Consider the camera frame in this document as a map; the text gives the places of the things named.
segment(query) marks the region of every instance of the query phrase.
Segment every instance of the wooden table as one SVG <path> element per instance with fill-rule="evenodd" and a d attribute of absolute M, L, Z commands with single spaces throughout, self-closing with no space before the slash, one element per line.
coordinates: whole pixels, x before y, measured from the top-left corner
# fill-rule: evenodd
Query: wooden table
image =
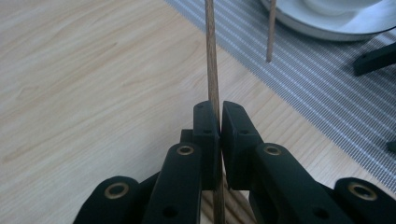
<path fill-rule="evenodd" d="M 220 101 L 317 181 L 384 189 L 221 48 L 218 64 Z M 104 179 L 155 174 L 206 98 L 205 35 L 164 1 L 1 1 L 0 223 L 71 223 Z"/>

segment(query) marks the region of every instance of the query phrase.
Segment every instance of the clamp jaw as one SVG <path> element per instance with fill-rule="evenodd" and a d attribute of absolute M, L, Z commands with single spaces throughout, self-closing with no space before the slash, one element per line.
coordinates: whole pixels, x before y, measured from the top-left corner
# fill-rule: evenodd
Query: clamp jaw
<path fill-rule="evenodd" d="M 74 223 L 199 223 L 202 190 L 214 190 L 222 150 L 229 188 L 249 190 L 258 223 L 396 223 L 396 201 L 375 185 L 343 178 L 318 182 L 282 146 L 264 143 L 245 109 L 224 102 L 221 131 L 210 102 L 193 109 L 161 171 L 137 183 L 102 182 Z"/>

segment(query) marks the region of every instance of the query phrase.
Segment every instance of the thin wooden stick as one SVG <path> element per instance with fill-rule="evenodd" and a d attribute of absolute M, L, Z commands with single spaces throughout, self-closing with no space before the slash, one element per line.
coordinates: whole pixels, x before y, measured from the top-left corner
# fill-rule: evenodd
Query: thin wooden stick
<path fill-rule="evenodd" d="M 216 58 L 216 35 L 215 35 L 215 11 L 213 0 L 205 0 L 206 14 L 206 56 L 207 56 L 207 82 L 209 101 L 212 102 L 213 109 L 218 120 L 219 115 L 219 84 L 218 84 L 218 66 Z M 213 191 L 213 215 L 214 223 L 225 224 L 224 213 L 224 195 L 222 179 L 222 157 L 221 151 L 217 155 L 216 186 Z"/>
<path fill-rule="evenodd" d="M 274 36 L 275 36 L 275 18 L 276 18 L 276 0 L 271 0 L 270 20 L 268 25 L 268 40 L 267 40 L 267 58 L 266 61 L 272 61 Z"/>

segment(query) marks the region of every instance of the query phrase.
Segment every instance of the gray striped mat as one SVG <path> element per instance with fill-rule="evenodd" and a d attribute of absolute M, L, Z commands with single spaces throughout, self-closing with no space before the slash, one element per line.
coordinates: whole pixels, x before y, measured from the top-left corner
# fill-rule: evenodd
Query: gray striped mat
<path fill-rule="evenodd" d="M 205 0 L 165 0 L 203 32 Z M 396 66 L 354 77 L 353 61 L 396 41 L 396 30 L 358 43 L 334 43 L 276 25 L 273 61 L 265 62 L 267 13 L 260 0 L 216 0 L 220 46 L 330 139 L 396 192 Z"/>

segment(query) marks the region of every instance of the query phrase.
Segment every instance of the metal grommet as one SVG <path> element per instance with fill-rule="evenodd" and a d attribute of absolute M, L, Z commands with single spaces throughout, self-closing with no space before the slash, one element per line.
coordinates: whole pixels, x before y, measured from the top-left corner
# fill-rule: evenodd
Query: metal grommet
<path fill-rule="evenodd" d="M 356 183 L 356 182 L 350 183 L 347 186 L 347 189 L 353 195 L 355 195 L 356 197 L 361 198 L 365 201 L 375 201 L 378 198 L 378 196 L 372 189 L 370 189 L 362 184 Z"/>
<path fill-rule="evenodd" d="M 182 156 L 190 155 L 193 152 L 194 152 L 194 148 L 193 147 L 189 147 L 189 146 L 183 146 L 183 147 L 179 147 L 177 149 L 177 153 L 182 155 Z"/>
<path fill-rule="evenodd" d="M 282 151 L 276 147 L 265 147 L 264 152 L 266 152 L 272 156 L 279 156 L 280 154 L 282 154 Z"/>
<path fill-rule="evenodd" d="M 107 187 L 105 196 L 108 199 L 118 199 L 123 197 L 129 191 L 129 186 L 124 182 L 114 183 Z"/>

